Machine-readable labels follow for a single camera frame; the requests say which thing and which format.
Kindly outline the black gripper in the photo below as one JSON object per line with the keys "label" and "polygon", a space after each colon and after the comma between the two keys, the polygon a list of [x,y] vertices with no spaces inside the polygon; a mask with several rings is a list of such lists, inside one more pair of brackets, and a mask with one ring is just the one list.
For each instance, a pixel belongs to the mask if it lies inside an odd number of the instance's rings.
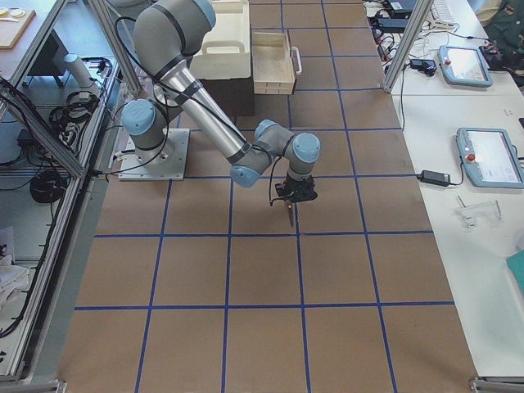
{"label": "black gripper", "polygon": [[278,198],[286,203],[300,203],[313,201],[318,197],[314,187],[315,183],[312,176],[302,180],[295,180],[288,175],[283,182],[275,185],[275,191],[278,194]]}

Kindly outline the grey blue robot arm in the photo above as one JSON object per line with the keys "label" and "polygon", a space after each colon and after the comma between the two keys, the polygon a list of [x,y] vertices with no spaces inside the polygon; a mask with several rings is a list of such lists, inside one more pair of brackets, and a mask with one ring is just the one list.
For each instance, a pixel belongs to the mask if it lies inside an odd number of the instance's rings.
{"label": "grey blue robot arm", "polygon": [[249,142],[187,67],[215,23],[209,1],[158,1],[139,14],[133,29],[136,61],[164,97],[124,107],[122,120],[135,147],[147,151],[162,145],[164,126],[185,112],[228,160],[239,186],[252,187],[275,160],[285,158],[287,176],[272,188],[278,199],[288,204],[316,199],[312,170],[320,153],[318,137],[262,120]]}

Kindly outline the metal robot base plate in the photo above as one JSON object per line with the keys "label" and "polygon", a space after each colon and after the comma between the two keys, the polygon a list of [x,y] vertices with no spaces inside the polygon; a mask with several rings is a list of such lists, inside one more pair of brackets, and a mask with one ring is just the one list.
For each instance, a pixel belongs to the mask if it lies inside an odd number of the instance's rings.
{"label": "metal robot base plate", "polygon": [[167,142],[161,143],[151,151],[144,151],[134,146],[128,138],[123,155],[118,179],[121,181],[182,181],[186,173],[189,129],[163,129]]}

